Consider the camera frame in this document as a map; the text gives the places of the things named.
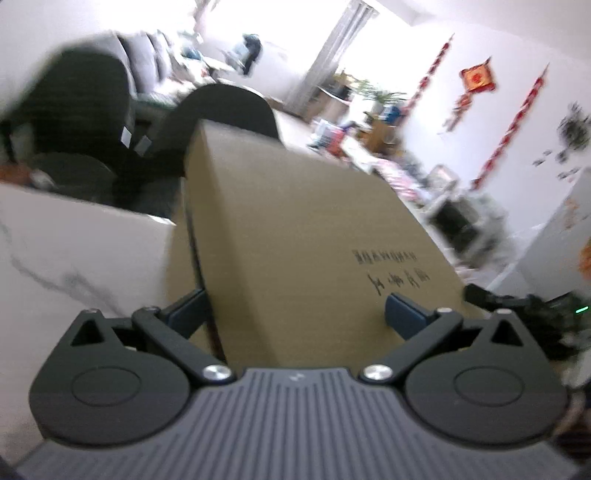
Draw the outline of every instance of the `white wall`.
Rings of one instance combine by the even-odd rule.
[[[63,45],[105,30],[166,29],[186,11],[187,0],[0,1],[0,112]]]
[[[199,50],[207,57],[223,60],[220,50],[231,50],[233,46],[226,40],[209,36],[200,45]],[[262,48],[262,54],[253,65],[249,77],[243,77],[237,73],[225,73],[223,77],[255,89],[266,97],[285,101],[289,92],[303,79],[306,72],[299,70],[290,62],[285,50],[264,41]]]
[[[571,184],[557,180],[559,172],[591,164],[591,147],[573,154],[564,166],[554,155],[561,150],[556,129],[568,105],[578,101],[591,113],[591,69],[548,47],[475,25],[427,20],[393,39],[395,63],[392,78],[402,91],[412,94],[442,45],[455,33],[451,49],[431,85],[418,103],[403,138],[408,150],[426,166],[438,163],[452,168],[468,186],[493,153],[518,112],[536,78],[550,63],[546,86],[540,92],[521,129],[485,183],[484,192],[504,207],[511,231],[521,231],[547,221],[564,199]],[[459,72],[492,56],[491,67],[498,89],[478,93],[473,105],[453,132],[442,132],[457,98],[463,93]],[[546,150],[549,160],[539,167],[532,162]]]

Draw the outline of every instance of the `window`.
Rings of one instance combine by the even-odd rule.
[[[207,19],[208,33],[229,44],[243,33],[279,47],[307,70],[345,11],[348,0],[221,0]]]
[[[401,51],[408,48],[405,37],[409,29],[396,15],[381,12],[359,32],[341,59],[339,70],[389,90],[400,90],[397,68],[405,63]]]

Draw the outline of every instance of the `metal screw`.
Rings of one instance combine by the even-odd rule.
[[[208,365],[203,369],[203,376],[212,382],[223,382],[232,376],[232,370],[226,365]]]
[[[363,369],[363,376],[370,380],[387,380],[394,375],[394,372],[388,365],[370,365]]]

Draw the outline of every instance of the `red fu decoration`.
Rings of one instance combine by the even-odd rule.
[[[489,67],[490,62],[491,58],[489,57],[484,63],[460,72],[466,92],[458,98],[456,106],[452,110],[452,116],[443,124],[446,127],[446,131],[453,131],[464,116],[464,113],[472,106],[472,95],[474,93],[491,92],[496,89],[491,68]]]

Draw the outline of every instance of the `white curtain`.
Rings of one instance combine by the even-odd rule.
[[[340,59],[351,42],[368,20],[376,14],[375,8],[362,0],[349,2],[310,70],[302,82],[289,94],[285,101],[285,110],[295,115],[304,114],[316,88],[335,74]]]

